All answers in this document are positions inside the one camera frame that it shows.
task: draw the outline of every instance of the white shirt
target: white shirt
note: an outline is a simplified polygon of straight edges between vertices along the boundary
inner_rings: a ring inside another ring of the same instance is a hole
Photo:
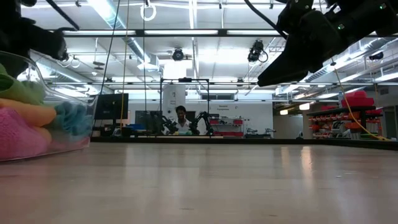
[[[189,120],[185,119],[185,124],[181,126],[181,124],[177,121],[177,125],[175,126],[178,128],[178,131],[189,131],[189,125],[191,122]]]

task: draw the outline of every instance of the wooden floor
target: wooden floor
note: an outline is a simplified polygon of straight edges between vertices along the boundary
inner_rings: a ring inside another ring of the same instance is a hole
[[[396,224],[398,153],[92,144],[0,165],[0,223]]]

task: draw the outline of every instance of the man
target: man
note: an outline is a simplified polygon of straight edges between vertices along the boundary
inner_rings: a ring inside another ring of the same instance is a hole
[[[187,113],[187,110],[183,106],[178,106],[175,109],[175,112],[177,113],[177,125],[176,128],[178,128],[178,131],[189,131],[189,125],[191,122],[185,118],[185,115]]]

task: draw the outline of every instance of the transparent plastic bin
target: transparent plastic bin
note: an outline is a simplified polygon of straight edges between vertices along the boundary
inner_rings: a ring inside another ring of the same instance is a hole
[[[35,62],[0,51],[0,161],[88,147],[97,97],[85,99],[52,90]]]

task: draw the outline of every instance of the green cloth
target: green cloth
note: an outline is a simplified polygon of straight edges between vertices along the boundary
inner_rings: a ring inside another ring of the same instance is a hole
[[[7,74],[0,64],[0,98],[15,100],[31,105],[42,105],[45,92],[43,86],[36,82],[20,82]]]

